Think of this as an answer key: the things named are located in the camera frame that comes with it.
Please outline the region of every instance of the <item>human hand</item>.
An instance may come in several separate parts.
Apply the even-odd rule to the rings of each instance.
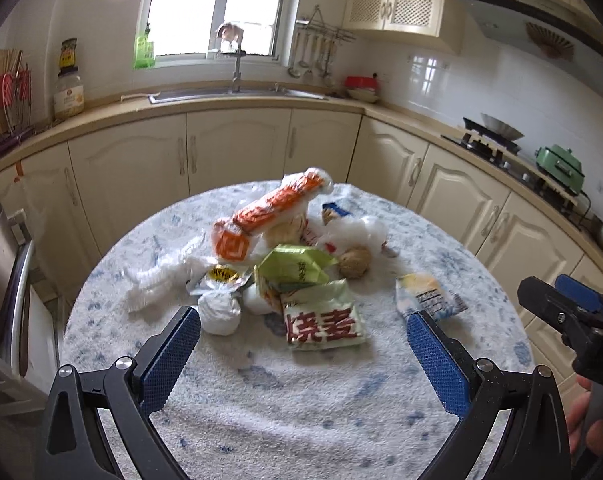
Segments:
[[[574,454],[579,447],[579,438],[581,437],[585,414],[588,411],[588,404],[590,403],[590,389],[593,387],[593,382],[591,380],[579,375],[577,376],[577,383],[588,391],[581,394],[577,400],[575,400],[570,409],[570,413],[566,415],[571,454]],[[603,456],[603,420],[597,420],[590,427],[585,436],[585,442],[588,449],[595,453],[595,455]]]

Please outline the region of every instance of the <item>blue gripper pad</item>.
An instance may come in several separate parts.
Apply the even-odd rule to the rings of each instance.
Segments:
[[[408,317],[406,337],[443,409],[464,418],[470,409],[468,381],[418,312]]]
[[[597,313],[603,307],[597,291],[565,274],[560,274],[557,277],[555,289],[588,312]]]
[[[141,378],[141,413],[149,416],[164,407],[200,334],[199,314],[191,309]]]

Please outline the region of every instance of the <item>jar label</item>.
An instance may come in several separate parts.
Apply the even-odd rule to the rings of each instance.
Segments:
[[[55,101],[55,114],[59,114],[66,110],[70,110],[75,107],[83,106],[84,104],[84,86],[73,86],[67,90],[57,92],[54,97]]]

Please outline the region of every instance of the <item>cabinet handle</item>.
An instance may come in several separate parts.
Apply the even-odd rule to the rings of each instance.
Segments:
[[[410,174],[410,180],[408,181],[408,186],[412,187],[417,183],[417,179],[419,178],[419,173],[421,173],[422,162],[423,162],[423,160],[421,157],[419,157],[417,159],[417,161],[415,162],[413,172]]]
[[[190,136],[190,171],[197,173],[197,137]]]
[[[185,175],[185,142],[184,139],[177,139],[177,157],[179,158],[179,174]]]
[[[490,241],[492,243],[497,243],[499,241],[499,238],[501,238],[501,235],[502,235],[502,229],[508,223],[509,219],[510,219],[510,214],[509,213],[504,214],[501,221],[499,222],[499,225],[497,227],[495,227],[493,230],[493,236],[490,238]]]
[[[288,158],[292,158],[297,148],[297,128],[293,126],[292,134],[290,135],[290,151],[288,151]]]
[[[493,208],[492,213],[490,214],[490,218],[488,219],[488,222],[486,222],[486,226],[481,230],[481,235],[483,237],[488,236],[488,234],[490,233],[490,230],[495,227],[495,223],[497,223],[497,217],[499,216],[499,210],[501,208],[496,205]]]
[[[66,175],[66,188],[68,190],[68,194],[70,195],[70,200],[72,200],[72,205],[76,207],[79,205],[79,200],[76,199],[75,187],[72,185],[70,168],[64,168],[63,172]]]

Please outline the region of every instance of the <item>round table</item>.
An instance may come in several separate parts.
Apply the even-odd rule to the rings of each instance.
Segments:
[[[148,269],[166,251],[207,233],[219,216],[276,182],[215,189],[174,204],[125,235],[96,266],[73,308],[62,361],[82,371],[134,355],[178,308],[128,313],[122,270]],[[151,420],[191,478],[417,478],[453,430],[406,342],[395,309],[395,274],[404,267],[434,275],[469,309],[440,322],[474,357],[502,370],[534,364],[514,307],[484,266],[459,242],[412,211],[348,185],[310,204],[337,202],[355,216],[381,218],[396,259],[380,256],[362,280],[350,280],[369,341],[361,346],[293,352],[278,314],[242,313],[228,337],[202,333],[163,410]],[[211,255],[209,237],[198,250]],[[481,477],[499,442],[501,413],[469,478]],[[104,428],[126,478],[139,478],[109,412]]]

